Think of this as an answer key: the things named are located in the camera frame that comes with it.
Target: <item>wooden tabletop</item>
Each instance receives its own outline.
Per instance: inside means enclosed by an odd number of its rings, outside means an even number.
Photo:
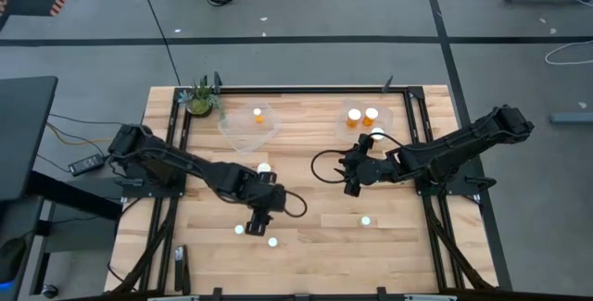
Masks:
[[[161,138],[167,132],[173,89],[154,87],[148,97],[144,125]],[[424,86],[424,91],[435,138],[457,130],[447,86]],[[354,198],[343,194],[343,184],[320,182],[309,170],[316,153],[351,147],[334,135],[335,119],[345,98],[389,107],[394,113],[394,130],[389,134],[410,144],[403,98],[393,94],[224,95],[227,112],[249,102],[265,101],[282,122],[273,139],[247,155],[236,153],[219,133],[216,111],[206,119],[192,119],[188,152],[253,169],[267,162],[278,173],[278,183],[301,194],[309,204],[309,212],[300,219],[273,213],[264,237],[236,235],[234,226],[245,225],[251,211],[223,203],[201,180],[189,177],[186,196],[179,203],[172,249],[188,246],[192,294],[211,295],[214,287],[222,287],[226,295],[373,294],[377,286],[386,287],[388,293],[437,292],[422,200],[413,182],[363,187],[360,197]],[[414,108],[420,124],[415,103]],[[175,144],[179,143],[183,114],[180,110]],[[382,157],[393,148],[385,143],[371,155]],[[337,156],[321,157],[316,163],[318,173],[327,179],[339,178],[333,167],[338,167]],[[486,281],[496,284],[478,206],[455,196],[448,202],[460,250]],[[298,212],[300,205],[288,198],[287,208],[292,212]],[[152,207],[153,199],[142,199],[120,221],[111,266],[121,276],[145,249]],[[371,218],[369,226],[360,225],[363,216]],[[278,240],[275,248],[268,246],[270,237]],[[444,246],[441,249],[452,286],[450,260]],[[155,259],[151,287],[157,285],[160,255]],[[174,295],[172,268],[171,260],[167,293]],[[109,275],[106,290],[118,283]]]

